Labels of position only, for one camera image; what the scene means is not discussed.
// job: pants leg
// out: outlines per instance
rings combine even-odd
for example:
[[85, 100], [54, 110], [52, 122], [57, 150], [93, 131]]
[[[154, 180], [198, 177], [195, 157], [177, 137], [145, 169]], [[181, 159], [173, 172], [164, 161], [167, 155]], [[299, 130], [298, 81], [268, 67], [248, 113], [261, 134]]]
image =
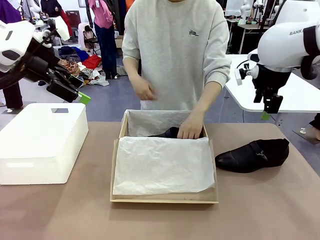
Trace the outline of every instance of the pants leg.
[[310, 125], [320, 130], [320, 113], [315, 116], [314, 120], [310, 122]]
[[105, 77], [110, 79], [110, 68], [108, 64], [108, 56], [106, 55], [106, 46], [107, 43], [103, 37], [104, 29], [99, 27], [97, 24], [94, 24], [95, 34], [99, 42], [101, 58], [102, 58], [102, 70], [105, 72]]
[[8, 109], [18, 109], [24, 104], [22, 102], [22, 96], [20, 92], [19, 83], [3, 89], [6, 107]]
[[115, 40], [115, 27], [112, 25], [106, 30], [108, 41], [108, 60], [110, 64], [111, 76], [117, 76], [117, 45]]

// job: table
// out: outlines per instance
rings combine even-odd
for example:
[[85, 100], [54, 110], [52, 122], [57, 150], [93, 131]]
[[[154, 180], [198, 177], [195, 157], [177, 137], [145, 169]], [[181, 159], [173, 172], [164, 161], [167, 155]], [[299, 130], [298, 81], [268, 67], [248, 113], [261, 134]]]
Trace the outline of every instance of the table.
[[[260, 30], [261, 26], [258, 24], [241, 24], [241, 25], [238, 25], [238, 27], [243, 28], [243, 35], [242, 35], [242, 40], [241, 40], [241, 45], [239, 50], [239, 54], [241, 54], [242, 47], [244, 46], [244, 40], [245, 40], [246, 34], [257, 34], [257, 32], [253, 32], [253, 31]], [[263, 30], [268, 30], [269, 28], [270, 28], [269, 26], [264, 26]]]
[[[219, 204], [113, 203], [118, 122], [89, 122], [66, 184], [0, 186], [1, 240], [319, 240], [320, 179], [291, 144], [282, 167], [217, 171]], [[208, 124], [215, 155], [257, 139], [284, 138], [273, 124]]]
[[[234, 98], [241, 109], [247, 112], [263, 112], [264, 103], [254, 103], [256, 90], [252, 83], [252, 78], [247, 76], [238, 86], [235, 68], [247, 59], [247, 55], [227, 55], [232, 59], [230, 69], [230, 81], [225, 85], [230, 95]], [[249, 61], [250, 68], [256, 63]], [[292, 73], [287, 84], [279, 89], [278, 94], [283, 96], [283, 101], [279, 109], [275, 124], [281, 126], [287, 113], [320, 113], [320, 90], [304, 79]]]

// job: white storage bin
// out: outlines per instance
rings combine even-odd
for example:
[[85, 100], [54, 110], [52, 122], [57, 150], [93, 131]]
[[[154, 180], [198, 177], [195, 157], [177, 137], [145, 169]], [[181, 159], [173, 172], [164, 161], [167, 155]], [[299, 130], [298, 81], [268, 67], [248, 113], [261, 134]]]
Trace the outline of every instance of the white storage bin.
[[88, 133], [82, 103], [33, 103], [0, 131], [0, 184], [64, 184]]

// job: red clothing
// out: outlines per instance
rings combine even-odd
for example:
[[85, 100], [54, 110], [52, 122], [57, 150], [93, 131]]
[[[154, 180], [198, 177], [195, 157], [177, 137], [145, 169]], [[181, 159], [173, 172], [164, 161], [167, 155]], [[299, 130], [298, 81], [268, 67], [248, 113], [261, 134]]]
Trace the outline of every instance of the red clothing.
[[97, 55], [90, 56], [87, 60], [83, 61], [82, 64], [85, 65], [87, 69], [96, 69], [98, 65], [102, 62], [101, 57]]
[[65, 24], [68, 27], [69, 35], [72, 36], [72, 28], [70, 26], [69, 18], [63, 9], [61, 9], [61, 11], [60, 11], [60, 16], [62, 17], [63, 21], [65, 22]]
[[125, 4], [126, 4], [126, 11], [129, 11], [129, 9], [131, 8], [132, 4], [134, 4], [135, 0], [125, 0]]

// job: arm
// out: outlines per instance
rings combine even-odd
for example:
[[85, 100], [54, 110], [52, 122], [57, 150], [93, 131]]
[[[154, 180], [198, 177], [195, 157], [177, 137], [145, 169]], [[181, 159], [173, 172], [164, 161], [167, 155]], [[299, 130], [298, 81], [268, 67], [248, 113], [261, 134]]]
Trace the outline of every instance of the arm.
[[128, 12], [124, 20], [125, 33], [122, 43], [124, 69], [138, 97], [141, 100], [154, 100], [156, 93], [151, 84], [138, 74], [140, 50], [137, 31], [130, 19], [131, 12]]
[[47, 11], [47, 8], [46, 8], [46, 4], [43, 3], [43, 1], [41, 1], [41, 11], [42, 11], [44, 14], [48, 14], [48, 11]]
[[55, 6], [58, 8], [58, 11], [60, 12], [62, 10], [62, 6], [58, 2], [58, 0], [55, 0]]
[[217, 99], [229, 79], [231, 60], [226, 58], [229, 30], [222, 8], [216, 9], [208, 44], [204, 53], [203, 73], [205, 86], [202, 95], [189, 117], [182, 123], [178, 138], [198, 139], [205, 114]]

